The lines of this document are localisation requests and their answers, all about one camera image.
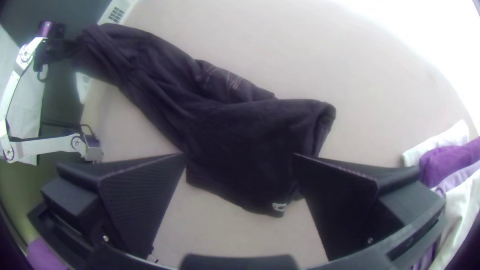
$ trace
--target black 3d-printed part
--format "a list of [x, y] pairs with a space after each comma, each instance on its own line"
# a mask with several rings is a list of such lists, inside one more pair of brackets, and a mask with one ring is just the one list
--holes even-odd
[[100, 194], [130, 253], [146, 258], [185, 169], [185, 158], [174, 154], [57, 167], [63, 179]]
[[256, 258], [222, 258], [188, 255], [180, 270], [298, 270], [290, 255]]

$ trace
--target white cloth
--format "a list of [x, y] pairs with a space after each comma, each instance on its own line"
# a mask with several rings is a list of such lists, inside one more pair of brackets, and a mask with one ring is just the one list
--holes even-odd
[[[0, 99], [15, 67], [20, 48], [0, 25]], [[37, 79], [37, 74], [30, 67], [21, 78], [10, 104], [7, 115], [10, 126], [9, 135], [20, 139], [31, 139], [39, 136], [40, 117], [45, 86]], [[20, 162], [37, 165], [37, 156], [28, 156]]]
[[449, 130], [429, 138], [414, 148], [404, 152], [401, 157], [405, 167], [416, 166], [420, 158], [430, 150], [445, 146], [463, 146], [470, 140], [470, 129], [464, 120], [456, 123]]
[[443, 270], [467, 238], [480, 209], [480, 170], [446, 193], [447, 225], [430, 270]]

